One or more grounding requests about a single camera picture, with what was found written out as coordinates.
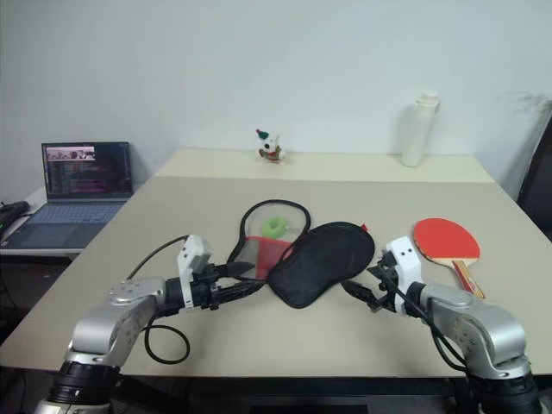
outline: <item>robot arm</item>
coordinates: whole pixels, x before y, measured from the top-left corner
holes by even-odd
[[[353,281],[342,282],[344,289],[367,302],[374,312],[385,308],[421,317],[429,322],[433,334],[438,329],[454,342],[463,354],[462,371],[480,412],[543,412],[525,355],[524,329],[510,312],[485,304],[469,292],[424,284],[421,262],[408,237],[387,244],[378,266],[368,270],[381,280],[379,288],[387,292],[385,296],[376,298],[370,289]]]
[[[125,280],[114,287],[102,304],[77,323],[47,400],[35,413],[110,412],[109,397],[117,387],[120,367],[129,357],[140,332],[157,317],[180,309],[217,309],[219,304],[258,291],[262,282],[242,281],[222,288],[221,277],[235,277],[253,265],[242,262],[209,264],[210,247],[189,235],[177,259],[179,277]]]

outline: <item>ping pong paddle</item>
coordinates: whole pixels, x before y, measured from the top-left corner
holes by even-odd
[[[465,290],[485,298],[467,270],[479,259],[480,247],[460,224],[444,218],[426,218],[414,227],[414,242],[427,259],[455,269]]]

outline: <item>laptop keyboard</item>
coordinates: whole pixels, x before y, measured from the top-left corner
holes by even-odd
[[[107,223],[122,204],[48,204],[28,221],[32,224]]]

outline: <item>wooden paddle handle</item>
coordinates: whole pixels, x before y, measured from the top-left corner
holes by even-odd
[[[456,273],[458,274],[458,277],[460,278],[460,282],[462,283],[462,286],[464,286],[464,289],[466,289],[468,292],[473,293],[478,298],[484,299],[485,293],[483,293],[477,282],[474,280],[474,278],[472,278],[472,275],[469,274],[466,263],[464,263],[462,260],[452,260],[452,264],[455,266]]]

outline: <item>small figurine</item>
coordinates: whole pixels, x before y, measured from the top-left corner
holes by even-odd
[[[262,142],[259,148],[261,158],[271,162],[280,162],[285,158],[285,151],[279,146],[279,135],[269,135],[260,129],[257,129],[257,135]]]

